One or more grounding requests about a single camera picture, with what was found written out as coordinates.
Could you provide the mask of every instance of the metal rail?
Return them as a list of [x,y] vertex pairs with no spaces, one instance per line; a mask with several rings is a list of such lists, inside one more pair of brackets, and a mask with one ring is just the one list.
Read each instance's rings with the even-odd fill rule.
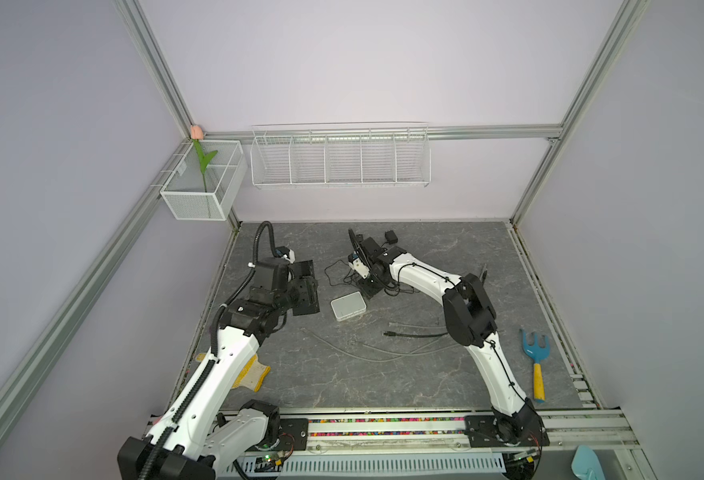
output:
[[[366,133],[366,129],[312,129],[313,134],[318,135],[359,135]],[[534,124],[534,125],[464,125],[460,127],[430,127],[427,137],[430,140],[479,140],[488,138],[559,138],[562,127],[557,124]],[[307,129],[301,130],[276,130],[271,134],[293,137],[306,135]],[[254,139],[252,131],[219,131],[208,132],[206,138],[211,140],[239,140],[242,144],[251,144]]]
[[597,57],[589,68],[587,76],[584,78],[581,87],[576,93],[566,116],[562,120],[562,133],[558,139],[550,141],[549,148],[544,153],[544,158],[536,168],[528,187],[523,192],[520,202],[512,215],[512,225],[518,225],[522,217],[526,214],[533,199],[544,184],[546,177],[552,166],[562,154],[562,149],[570,139],[571,133],[576,129],[578,122],[582,119],[592,99],[597,94],[600,85],[605,80],[611,66],[616,62],[622,47],[626,43],[629,35],[634,32],[640,17],[645,13],[649,0],[625,0],[616,18],[613,20],[611,29],[603,41]]
[[154,215],[155,207],[160,201],[160,189],[187,145],[182,142],[178,146],[96,261],[88,268],[86,274],[56,312],[40,338],[35,341],[24,360],[2,386],[0,447],[64,353],[64,349],[88,316],[112,275],[117,271],[138,236],[144,231],[149,219]]
[[126,22],[128,33],[131,34],[136,49],[142,56],[147,70],[158,87],[158,90],[171,111],[179,131],[183,137],[189,136],[189,127],[193,125],[192,116],[187,109],[181,92],[171,76],[171,70],[160,52],[160,47],[155,40],[155,35],[149,28],[146,16],[137,0],[113,0],[123,20]]
[[[230,419],[237,412],[226,410],[223,414]],[[473,408],[387,408],[385,412],[350,412],[348,408],[280,409],[282,418],[310,420],[307,451],[296,452],[299,456],[469,452],[473,448],[464,433],[464,416],[476,414],[490,412]],[[573,450],[579,445],[640,449],[635,433],[619,409],[539,410],[539,415],[551,442],[545,450]],[[524,448],[483,448],[492,452],[521,449]]]

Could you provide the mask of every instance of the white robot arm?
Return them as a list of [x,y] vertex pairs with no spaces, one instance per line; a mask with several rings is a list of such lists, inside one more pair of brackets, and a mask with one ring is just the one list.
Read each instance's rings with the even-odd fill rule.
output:
[[473,274],[449,274],[425,264],[393,245],[396,236],[392,231],[386,234],[390,243],[387,248],[373,238],[364,240],[352,229],[349,236],[354,252],[348,262],[359,275],[357,285],[365,296],[370,298],[405,283],[443,306],[448,334],[470,353],[488,387],[498,437],[514,444],[530,434],[541,435],[540,418],[504,357],[496,311],[483,286],[484,279]]
[[[258,258],[259,237],[268,228],[271,258]],[[258,400],[242,406],[210,433],[239,373],[260,345],[282,328],[279,319],[320,311],[312,261],[294,262],[287,247],[274,245],[272,225],[263,222],[254,238],[251,271],[222,305],[211,325],[211,349],[173,405],[148,434],[130,437],[118,453],[123,480],[215,480],[252,446],[270,449],[280,440],[279,408]],[[251,283],[246,298],[235,299]],[[281,459],[270,468],[279,466]]]

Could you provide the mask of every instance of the wire mesh basket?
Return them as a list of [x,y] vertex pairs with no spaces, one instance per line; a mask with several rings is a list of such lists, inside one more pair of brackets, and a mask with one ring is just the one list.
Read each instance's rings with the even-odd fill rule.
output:
[[218,150],[204,178],[190,143],[160,195],[179,220],[226,220],[248,170],[243,148],[235,140],[200,140],[200,146],[205,153]]
[[427,185],[427,129],[387,128],[257,134],[251,174],[258,188]]

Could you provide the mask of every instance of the table surface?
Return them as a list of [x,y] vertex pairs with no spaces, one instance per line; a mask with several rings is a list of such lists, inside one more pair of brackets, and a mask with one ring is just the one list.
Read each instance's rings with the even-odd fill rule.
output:
[[[248,273],[251,246],[258,224],[243,224],[235,242],[221,287],[214,299],[217,306],[237,288]],[[367,310],[342,322],[336,321],[330,301],[355,292],[353,286],[331,286],[324,269],[341,259],[343,263],[328,269],[333,283],[340,283],[349,272],[346,265],[351,245],[347,229],[384,242],[384,232],[394,230],[398,246],[417,259],[454,274],[479,274],[485,264],[485,286],[498,317],[500,342],[512,372],[522,388],[532,396],[532,360],[521,347],[520,329],[549,335],[549,326],[541,311],[520,258],[502,222],[382,222],[382,223],[291,223],[274,224],[275,242],[296,253],[296,260],[314,260],[318,278],[320,312],[306,316],[288,316],[280,332],[268,338],[258,351],[258,358],[271,371],[259,392],[240,387],[233,389],[222,408],[240,408],[256,398],[282,408],[395,408],[448,407],[489,409],[488,389],[470,354],[448,336],[425,351],[442,349],[424,356],[399,358],[390,362],[367,362],[351,358],[318,341],[310,330],[338,348],[368,359],[388,359],[391,355],[369,350],[363,342],[394,352],[412,351],[434,339],[407,339],[383,336],[385,330],[406,333],[440,332],[390,326],[401,322],[422,326],[444,324],[442,307],[423,293],[384,292],[366,300]],[[266,231],[262,236],[261,255],[269,255]],[[197,352],[210,347],[206,328]],[[550,341],[549,358],[542,362],[546,402],[539,408],[581,408],[556,342]],[[192,361],[191,369],[197,368]]]

